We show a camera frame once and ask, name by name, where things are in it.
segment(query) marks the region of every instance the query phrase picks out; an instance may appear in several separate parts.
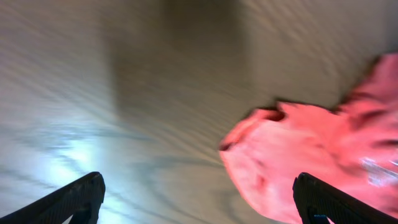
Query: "red cloth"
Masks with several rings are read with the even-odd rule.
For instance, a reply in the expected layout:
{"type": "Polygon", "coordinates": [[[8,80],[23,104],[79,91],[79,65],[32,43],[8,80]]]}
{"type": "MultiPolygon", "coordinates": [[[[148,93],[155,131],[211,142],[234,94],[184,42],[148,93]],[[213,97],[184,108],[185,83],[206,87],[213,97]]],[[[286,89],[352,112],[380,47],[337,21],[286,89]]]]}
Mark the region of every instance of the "red cloth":
{"type": "Polygon", "coordinates": [[[245,200],[265,217],[301,223],[292,186],[318,177],[398,218],[398,54],[382,57],[338,111],[279,103],[255,110],[221,143],[245,200]]]}

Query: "dark object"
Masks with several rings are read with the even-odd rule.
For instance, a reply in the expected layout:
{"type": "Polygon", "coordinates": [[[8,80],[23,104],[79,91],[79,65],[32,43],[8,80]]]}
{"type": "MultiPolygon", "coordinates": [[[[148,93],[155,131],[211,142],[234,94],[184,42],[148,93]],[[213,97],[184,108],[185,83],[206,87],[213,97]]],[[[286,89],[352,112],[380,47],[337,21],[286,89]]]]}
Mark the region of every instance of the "dark object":
{"type": "Polygon", "coordinates": [[[95,224],[104,201],[105,183],[99,172],[92,172],[46,197],[0,218],[0,224],[61,224],[69,217],[72,224],[95,224]]]}
{"type": "Polygon", "coordinates": [[[303,224],[340,223],[397,224],[398,220],[322,180],[301,173],[293,184],[293,198],[303,224]]]}

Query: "wood grain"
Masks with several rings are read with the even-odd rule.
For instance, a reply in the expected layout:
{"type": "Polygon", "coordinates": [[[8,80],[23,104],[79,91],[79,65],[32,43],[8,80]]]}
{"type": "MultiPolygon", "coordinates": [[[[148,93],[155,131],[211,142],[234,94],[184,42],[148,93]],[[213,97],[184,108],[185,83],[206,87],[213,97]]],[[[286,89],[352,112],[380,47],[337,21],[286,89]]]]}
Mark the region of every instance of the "wood grain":
{"type": "Polygon", "coordinates": [[[396,50],[397,7],[2,1],[0,215],[97,170],[99,223],[271,223],[239,196],[218,141],[277,97],[336,105],[396,50]]]}

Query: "pink cloth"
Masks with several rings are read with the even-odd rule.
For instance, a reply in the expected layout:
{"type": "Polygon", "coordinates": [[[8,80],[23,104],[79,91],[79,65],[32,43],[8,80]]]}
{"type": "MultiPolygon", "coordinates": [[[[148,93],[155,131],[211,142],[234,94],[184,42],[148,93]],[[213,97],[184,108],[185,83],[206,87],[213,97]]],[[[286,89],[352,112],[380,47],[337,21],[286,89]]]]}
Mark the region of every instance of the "pink cloth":
{"type": "Polygon", "coordinates": [[[258,109],[220,147],[239,192],[265,217],[301,223],[292,186],[308,172],[398,218],[398,54],[383,56],[335,113],[296,103],[258,109]]]}

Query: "gray wooden surface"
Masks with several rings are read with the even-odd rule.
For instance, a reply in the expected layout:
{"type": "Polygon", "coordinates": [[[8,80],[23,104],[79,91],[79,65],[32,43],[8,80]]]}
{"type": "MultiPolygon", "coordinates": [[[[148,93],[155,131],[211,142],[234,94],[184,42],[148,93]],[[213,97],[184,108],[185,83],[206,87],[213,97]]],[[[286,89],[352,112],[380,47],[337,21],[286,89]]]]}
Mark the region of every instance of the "gray wooden surface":
{"type": "Polygon", "coordinates": [[[217,143],[253,106],[325,107],[398,47],[397,0],[3,0],[0,215],[98,170],[99,223],[272,223],[217,143]]]}

